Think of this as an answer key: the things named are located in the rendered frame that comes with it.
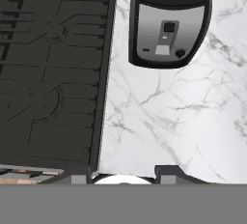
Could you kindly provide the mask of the black gas hob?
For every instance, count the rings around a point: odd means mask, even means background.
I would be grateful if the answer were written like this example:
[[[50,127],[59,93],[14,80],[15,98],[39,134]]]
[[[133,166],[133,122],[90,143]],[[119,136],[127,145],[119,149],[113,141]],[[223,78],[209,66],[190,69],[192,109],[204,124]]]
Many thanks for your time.
[[[97,168],[116,0],[0,0],[0,166]]]

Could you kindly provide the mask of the black and silver toaster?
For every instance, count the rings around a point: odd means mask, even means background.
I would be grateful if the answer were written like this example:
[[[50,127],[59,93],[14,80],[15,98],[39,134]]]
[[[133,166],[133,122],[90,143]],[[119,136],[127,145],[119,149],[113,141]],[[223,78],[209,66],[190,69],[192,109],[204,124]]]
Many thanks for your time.
[[[179,69],[200,48],[212,0],[130,0],[128,61],[150,69]]]

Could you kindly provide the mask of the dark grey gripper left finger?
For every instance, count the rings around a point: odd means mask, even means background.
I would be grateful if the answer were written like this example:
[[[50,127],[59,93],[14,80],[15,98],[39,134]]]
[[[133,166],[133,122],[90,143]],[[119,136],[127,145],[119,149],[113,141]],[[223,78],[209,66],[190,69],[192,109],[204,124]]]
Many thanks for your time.
[[[89,167],[73,167],[66,169],[61,175],[42,181],[41,184],[88,184],[92,182],[91,175],[92,173]]]

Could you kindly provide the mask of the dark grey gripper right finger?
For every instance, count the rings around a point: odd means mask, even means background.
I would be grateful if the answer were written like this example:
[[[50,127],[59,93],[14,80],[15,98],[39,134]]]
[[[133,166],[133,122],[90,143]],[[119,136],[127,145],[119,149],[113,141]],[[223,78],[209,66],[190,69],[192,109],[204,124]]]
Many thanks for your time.
[[[206,184],[205,181],[185,174],[177,165],[156,165],[154,172],[157,184]]]

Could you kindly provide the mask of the white round object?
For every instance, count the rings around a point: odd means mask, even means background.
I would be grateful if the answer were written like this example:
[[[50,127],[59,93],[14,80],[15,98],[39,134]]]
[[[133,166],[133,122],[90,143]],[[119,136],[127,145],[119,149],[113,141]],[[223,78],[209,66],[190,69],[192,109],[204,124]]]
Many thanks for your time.
[[[94,178],[95,184],[151,184],[150,181],[135,176],[100,175]]]

